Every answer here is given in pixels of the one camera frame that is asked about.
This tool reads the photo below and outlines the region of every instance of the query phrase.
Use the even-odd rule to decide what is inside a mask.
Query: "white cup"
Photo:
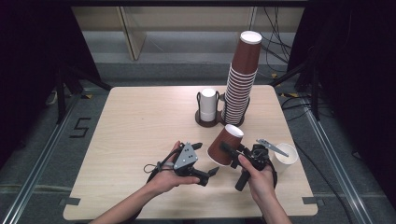
[[[216,118],[216,91],[213,89],[203,89],[200,98],[200,117],[203,121],[212,121]]]
[[[282,154],[275,152],[273,158],[271,159],[276,172],[278,174],[282,174],[288,167],[297,162],[298,153],[295,147],[286,143],[281,143],[276,147],[289,154],[289,156],[286,157]]]

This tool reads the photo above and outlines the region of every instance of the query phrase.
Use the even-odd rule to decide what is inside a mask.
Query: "person's left hand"
[[[178,149],[180,145],[180,141],[177,141],[172,149]],[[168,161],[172,162],[175,158],[176,154],[171,156]],[[163,166],[163,169],[170,169],[172,167]],[[162,170],[158,174],[156,174],[149,182],[148,185],[151,185],[155,188],[158,194],[162,194],[171,190],[174,187],[179,185],[189,185],[189,184],[197,184],[199,183],[200,179],[195,176],[178,176],[175,174],[173,170]]]

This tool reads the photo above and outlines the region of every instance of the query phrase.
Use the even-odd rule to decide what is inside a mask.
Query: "cable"
[[[265,49],[269,49],[270,43],[271,43],[271,41],[268,42],[268,45],[267,45],[267,47],[266,47]],[[286,72],[286,70],[285,70],[285,71],[277,70],[277,69],[273,68],[273,67],[268,63],[268,51],[265,51],[265,61],[267,62],[268,67],[270,67],[273,71],[276,71],[276,72]]]
[[[265,74],[263,74],[261,72],[257,72],[257,74],[259,74],[262,77],[268,78],[268,79],[272,79],[272,80],[276,79],[276,77],[268,77],[268,76],[266,76]]]
[[[294,120],[294,119],[298,119],[298,118],[302,117],[304,114],[306,114],[308,111],[309,111],[309,110],[305,110],[305,112],[304,112],[303,114],[301,114],[301,115],[299,115],[299,116],[297,116],[297,117],[295,117],[295,118],[292,118],[292,119],[287,119],[286,121],[292,121],[292,120]]]
[[[270,22],[271,27],[273,29],[273,34],[271,35],[270,43],[272,42],[272,36],[274,35],[276,37],[276,39],[279,41],[279,44],[281,46],[281,49],[282,49],[283,53],[285,54],[285,57],[286,57],[286,55],[290,56],[288,51],[285,48],[285,44],[283,43],[282,39],[280,38],[279,26],[277,24],[277,15],[278,15],[279,8],[275,7],[275,24],[273,24],[273,21],[271,20],[270,16],[268,15],[266,7],[264,7],[263,9],[264,9],[265,15],[267,16],[268,21]]]
[[[311,96],[297,96],[297,97],[292,97],[287,99],[285,102],[282,103],[282,105],[280,106],[280,108],[283,109],[283,106],[290,100],[294,100],[294,99],[302,99],[302,98],[310,98]]]
[[[268,49],[267,47],[265,47],[264,45],[262,45],[262,49],[266,50],[267,52],[270,52],[272,55],[274,55],[274,57],[278,58],[280,61],[284,62],[284,63],[288,63],[288,61],[286,61],[286,59],[280,57],[279,55],[277,55],[275,52],[271,51],[270,49]]]
[[[334,187],[332,186],[332,184],[330,183],[330,181],[325,177],[325,175],[320,171],[320,169],[318,168],[318,166],[314,163],[314,161],[306,154],[306,152],[297,144],[297,142],[295,140],[293,140],[294,145],[297,146],[297,148],[305,155],[305,157],[312,163],[312,165],[315,167],[315,169],[318,171],[318,173],[321,175],[321,177],[323,178],[323,180],[326,182],[326,184],[329,186],[329,188],[332,190],[332,192],[334,193],[335,197],[338,199],[338,201],[340,202],[340,204],[343,206],[344,211],[346,212],[346,217],[349,221],[349,223],[353,223],[352,222],[352,217],[349,214],[349,211],[347,210],[347,206],[345,205],[345,203],[343,202],[343,200],[341,199],[340,195],[337,193],[337,191],[334,189]]]
[[[284,45],[286,48],[291,49],[291,46],[289,46],[289,45],[287,45],[287,44],[285,44],[285,43],[278,43],[278,42],[275,42],[274,40],[270,40],[270,39],[268,39],[267,37],[265,37],[262,33],[260,33],[260,34],[262,35],[262,38],[264,38],[264,39],[270,41],[272,44]]]
[[[174,169],[172,169],[172,168],[170,168],[170,169],[167,169],[167,168],[163,169],[162,167],[166,164],[166,162],[169,160],[169,158],[171,158],[174,154],[180,152],[181,150],[182,150],[182,148],[181,148],[181,146],[179,146],[178,149],[175,149],[175,150],[171,151],[171,152],[169,153],[169,155],[167,155],[166,158],[163,159],[162,162],[157,162],[157,165],[154,165],[154,164],[147,164],[147,165],[145,165],[145,167],[143,167],[143,171],[144,171],[146,174],[149,174],[149,173],[152,173],[152,172],[155,170],[155,168],[157,168],[159,171],[174,170]],[[154,168],[153,168],[151,171],[147,171],[146,168],[147,168],[148,166],[154,166]]]

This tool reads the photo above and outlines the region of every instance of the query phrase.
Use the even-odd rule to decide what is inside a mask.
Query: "table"
[[[162,161],[177,140],[203,143],[196,150],[196,169],[206,172],[218,166],[206,150],[224,126],[219,123],[205,128],[194,119],[196,94],[204,88],[112,89],[70,194],[80,201],[65,207],[64,218],[94,219],[141,188],[149,177],[143,167]],[[226,90],[226,86],[212,88],[220,93]],[[245,121],[239,127],[245,133],[242,144],[251,148],[257,138],[265,138],[272,144],[292,145],[274,88],[253,86],[250,98]],[[150,201],[138,218],[260,217],[248,186],[241,192],[234,188],[240,174],[240,167],[221,166],[206,187],[174,188]],[[300,160],[278,177],[276,195],[289,216],[313,216],[318,211],[316,204],[303,202],[303,197],[312,198],[313,194]]]

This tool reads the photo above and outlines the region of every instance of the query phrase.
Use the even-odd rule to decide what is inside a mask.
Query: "tripod leg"
[[[280,83],[286,81],[287,79],[294,77],[295,75],[301,73],[305,69],[305,63],[298,65],[297,67],[291,69],[288,73],[278,78],[277,80],[270,83],[272,87],[279,85]]]
[[[113,88],[112,86],[106,84],[105,82],[102,82],[102,81],[97,80],[97,79],[95,79],[95,78],[93,78],[91,76],[88,76],[87,74],[85,74],[84,72],[82,72],[81,70],[79,70],[79,69],[77,69],[75,67],[68,66],[68,69],[72,73],[76,74],[77,76],[89,80],[91,83],[95,84],[96,86],[98,86],[98,87],[100,87],[100,88],[102,88],[102,89],[104,89],[106,91],[110,91]]]

